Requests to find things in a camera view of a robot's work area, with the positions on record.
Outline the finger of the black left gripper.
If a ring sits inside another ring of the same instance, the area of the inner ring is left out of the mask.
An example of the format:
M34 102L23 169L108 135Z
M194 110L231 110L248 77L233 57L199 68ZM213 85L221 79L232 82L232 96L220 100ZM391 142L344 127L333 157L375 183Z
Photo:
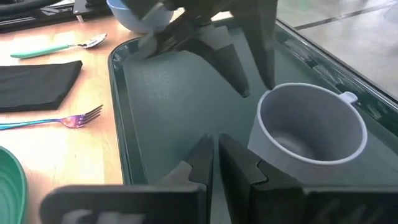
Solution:
M234 0L231 13L241 26L260 77L275 87L274 36L278 0Z
M250 95L247 77L227 27L201 27L178 49L207 61L242 97Z

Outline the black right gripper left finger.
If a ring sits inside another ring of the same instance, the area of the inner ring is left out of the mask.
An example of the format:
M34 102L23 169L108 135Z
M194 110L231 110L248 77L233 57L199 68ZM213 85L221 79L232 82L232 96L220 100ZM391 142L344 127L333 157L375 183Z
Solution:
M207 134L154 185L67 185L40 204L43 224L210 224L214 139Z

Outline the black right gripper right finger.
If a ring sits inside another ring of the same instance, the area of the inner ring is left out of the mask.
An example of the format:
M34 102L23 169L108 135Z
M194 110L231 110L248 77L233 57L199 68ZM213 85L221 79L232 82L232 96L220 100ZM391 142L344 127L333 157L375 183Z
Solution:
M219 160L232 224L398 224L398 185L305 185L227 134Z

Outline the light blue bowl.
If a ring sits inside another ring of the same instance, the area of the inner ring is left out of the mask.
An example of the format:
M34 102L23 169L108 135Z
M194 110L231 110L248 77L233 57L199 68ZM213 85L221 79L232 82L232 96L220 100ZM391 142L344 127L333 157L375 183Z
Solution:
M145 18L139 19L124 5L122 0L106 0L106 3L120 24L139 34L164 30L174 14L173 11L166 10L164 6L159 6Z

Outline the grey mug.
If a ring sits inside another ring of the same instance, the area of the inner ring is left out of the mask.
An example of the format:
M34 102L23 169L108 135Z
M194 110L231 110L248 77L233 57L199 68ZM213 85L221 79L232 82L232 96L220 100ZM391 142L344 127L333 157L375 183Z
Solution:
M308 83L278 85L258 101L248 149L304 184L331 182L367 145L357 100Z

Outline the iridescent metal fork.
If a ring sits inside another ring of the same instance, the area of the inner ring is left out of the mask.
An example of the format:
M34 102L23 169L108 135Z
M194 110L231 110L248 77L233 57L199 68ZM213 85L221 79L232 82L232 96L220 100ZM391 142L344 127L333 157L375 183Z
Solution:
M44 123L60 123L68 128L81 128L94 119L101 115L103 105L96 107L95 109L78 115L67 116L65 118L52 118L52 119L41 119L35 121L24 121L19 123L0 123L0 130L21 128L24 126L32 126L36 124Z

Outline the green ridged plate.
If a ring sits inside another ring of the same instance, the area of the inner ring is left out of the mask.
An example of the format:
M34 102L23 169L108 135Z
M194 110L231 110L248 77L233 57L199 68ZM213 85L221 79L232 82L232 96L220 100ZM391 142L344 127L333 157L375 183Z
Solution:
M27 178L13 153L0 146L0 224L25 224Z

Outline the teal-handled metal spoon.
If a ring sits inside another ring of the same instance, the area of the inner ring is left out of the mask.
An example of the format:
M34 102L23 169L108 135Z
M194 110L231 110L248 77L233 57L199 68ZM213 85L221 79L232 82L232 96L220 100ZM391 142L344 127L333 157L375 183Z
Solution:
M51 54L54 52L58 52L60 50L65 50L69 49L71 47L82 47L84 49L92 48L100 43L102 43L105 38L107 38L107 34L98 34L91 38L89 41L83 43L83 44L62 44L62 45L54 45L51 47L47 47L44 49L39 49L39 50L31 50L31 51L26 51L26 52L16 52L10 54L10 57L12 58L18 58L18 59L25 59L25 58L33 58L33 57L39 57L42 55L47 55Z

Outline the black napkin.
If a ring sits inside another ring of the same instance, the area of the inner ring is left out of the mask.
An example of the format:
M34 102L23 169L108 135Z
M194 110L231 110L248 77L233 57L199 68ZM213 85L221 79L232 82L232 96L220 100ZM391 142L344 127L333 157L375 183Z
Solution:
M0 113L57 109L68 95L82 61L0 66Z

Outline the dark green tray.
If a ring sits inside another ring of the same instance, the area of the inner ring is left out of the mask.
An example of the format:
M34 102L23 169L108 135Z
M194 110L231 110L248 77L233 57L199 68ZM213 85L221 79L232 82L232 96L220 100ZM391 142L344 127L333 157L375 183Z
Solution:
M227 134L248 149L258 101L269 90L235 20L216 25L227 27L232 36L250 87L246 98L193 53L140 59L136 40L111 53L109 74L124 185L157 184L209 134L215 144L210 224L232 224L220 172L219 136ZM353 106L368 130L367 145L348 170L331 182L305 185L398 185L398 101L283 22L277 23L274 45L277 86L308 83L337 94L354 93L358 100Z

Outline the black table frame rail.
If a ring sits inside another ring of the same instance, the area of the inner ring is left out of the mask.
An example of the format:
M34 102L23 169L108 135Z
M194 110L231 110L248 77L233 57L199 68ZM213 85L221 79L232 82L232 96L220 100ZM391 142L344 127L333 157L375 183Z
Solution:
M108 6L78 11L78 14L74 14L74 12L73 4L64 4L10 17L0 17L0 34L75 21L77 16L82 16L83 19L94 19L112 14Z

